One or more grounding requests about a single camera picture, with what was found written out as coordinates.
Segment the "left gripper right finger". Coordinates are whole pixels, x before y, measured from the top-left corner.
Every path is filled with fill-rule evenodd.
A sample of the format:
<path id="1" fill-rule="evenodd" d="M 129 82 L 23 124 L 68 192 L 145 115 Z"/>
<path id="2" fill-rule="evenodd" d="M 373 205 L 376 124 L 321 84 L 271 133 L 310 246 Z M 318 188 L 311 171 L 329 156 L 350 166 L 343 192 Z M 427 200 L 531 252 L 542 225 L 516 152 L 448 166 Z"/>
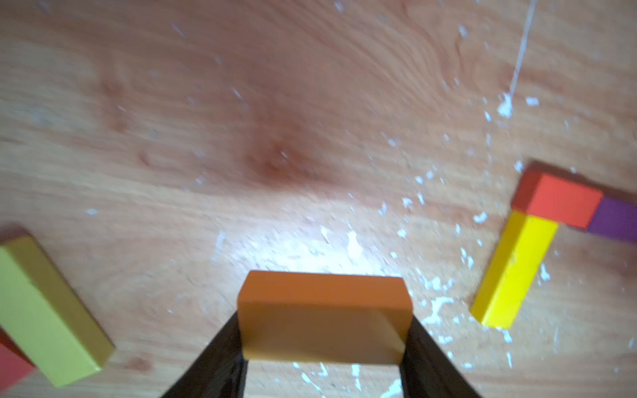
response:
<path id="1" fill-rule="evenodd" d="M 416 317 L 399 366 L 404 397 L 480 398 Z"/>

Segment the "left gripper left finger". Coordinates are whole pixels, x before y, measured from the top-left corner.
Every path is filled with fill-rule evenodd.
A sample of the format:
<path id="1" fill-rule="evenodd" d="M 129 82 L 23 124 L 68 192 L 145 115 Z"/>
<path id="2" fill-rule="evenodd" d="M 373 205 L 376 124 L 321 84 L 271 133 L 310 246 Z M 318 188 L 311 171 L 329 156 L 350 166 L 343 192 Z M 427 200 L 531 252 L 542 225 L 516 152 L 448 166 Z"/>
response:
<path id="1" fill-rule="evenodd" d="M 242 398 L 247 370 L 238 316 L 234 313 L 163 398 Z"/>

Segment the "short red block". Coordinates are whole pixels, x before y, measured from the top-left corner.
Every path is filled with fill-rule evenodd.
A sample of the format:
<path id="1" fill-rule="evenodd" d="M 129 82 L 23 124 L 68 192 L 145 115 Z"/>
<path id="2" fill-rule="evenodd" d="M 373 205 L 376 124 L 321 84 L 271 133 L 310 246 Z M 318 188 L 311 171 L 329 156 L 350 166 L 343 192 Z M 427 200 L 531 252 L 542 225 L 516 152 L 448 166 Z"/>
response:
<path id="1" fill-rule="evenodd" d="M 603 197 L 601 190 L 529 169 L 520 180 L 511 207 L 531 216 L 587 229 Z"/>

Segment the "orange yellow block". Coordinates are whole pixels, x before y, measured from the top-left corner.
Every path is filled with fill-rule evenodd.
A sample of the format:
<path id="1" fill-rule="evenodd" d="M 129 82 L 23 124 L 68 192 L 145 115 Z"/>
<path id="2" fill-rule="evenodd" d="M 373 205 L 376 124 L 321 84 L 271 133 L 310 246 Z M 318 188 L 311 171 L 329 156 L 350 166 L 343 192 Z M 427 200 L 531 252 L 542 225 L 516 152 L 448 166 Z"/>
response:
<path id="1" fill-rule="evenodd" d="M 413 304 L 397 277 L 253 270 L 237 317 L 249 361 L 397 365 Z"/>

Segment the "purple block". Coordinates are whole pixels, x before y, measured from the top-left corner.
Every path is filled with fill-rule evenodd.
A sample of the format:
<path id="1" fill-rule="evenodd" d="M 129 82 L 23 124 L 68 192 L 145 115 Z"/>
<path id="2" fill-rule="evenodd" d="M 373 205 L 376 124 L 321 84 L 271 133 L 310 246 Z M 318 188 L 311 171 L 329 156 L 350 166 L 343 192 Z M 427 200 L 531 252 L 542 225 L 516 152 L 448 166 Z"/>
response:
<path id="1" fill-rule="evenodd" d="M 586 231 L 612 240 L 636 243 L 636 205 L 603 197 Z"/>

